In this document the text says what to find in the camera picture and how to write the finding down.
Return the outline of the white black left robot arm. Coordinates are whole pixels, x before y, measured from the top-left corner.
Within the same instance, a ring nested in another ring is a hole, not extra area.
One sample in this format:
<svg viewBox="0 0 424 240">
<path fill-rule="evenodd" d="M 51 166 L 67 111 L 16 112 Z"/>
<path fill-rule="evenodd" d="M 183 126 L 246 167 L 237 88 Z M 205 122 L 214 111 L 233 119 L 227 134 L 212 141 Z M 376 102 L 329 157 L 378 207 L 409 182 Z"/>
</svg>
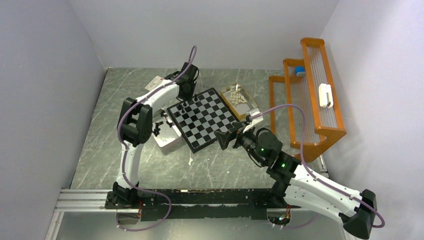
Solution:
<svg viewBox="0 0 424 240">
<path fill-rule="evenodd" d="M 132 208 L 139 203 L 138 169 L 143 146 L 153 133 L 153 114 L 172 99 L 191 100 L 198 75 L 199 68 L 185 62 L 180 71 L 164 78 L 156 76 L 145 95 L 123 101 L 117 125 L 121 143 L 120 169 L 109 197 L 114 205 Z"/>
</svg>

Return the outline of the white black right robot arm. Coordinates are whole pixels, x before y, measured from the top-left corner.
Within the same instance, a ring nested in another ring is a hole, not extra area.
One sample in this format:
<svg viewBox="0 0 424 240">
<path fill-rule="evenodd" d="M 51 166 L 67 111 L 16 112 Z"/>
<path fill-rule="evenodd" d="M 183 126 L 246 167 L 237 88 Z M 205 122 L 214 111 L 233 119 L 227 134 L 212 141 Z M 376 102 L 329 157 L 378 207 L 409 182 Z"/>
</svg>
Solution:
<svg viewBox="0 0 424 240">
<path fill-rule="evenodd" d="M 259 167 L 274 179 L 270 202 L 298 206 L 327 216 L 356 238 L 368 240 L 376 218 L 374 192 L 354 190 L 311 170 L 292 155 L 282 151 L 283 144 L 266 128 L 255 130 L 245 122 L 233 122 L 227 131 L 214 131 L 222 150 L 231 141 L 242 147 Z"/>
</svg>

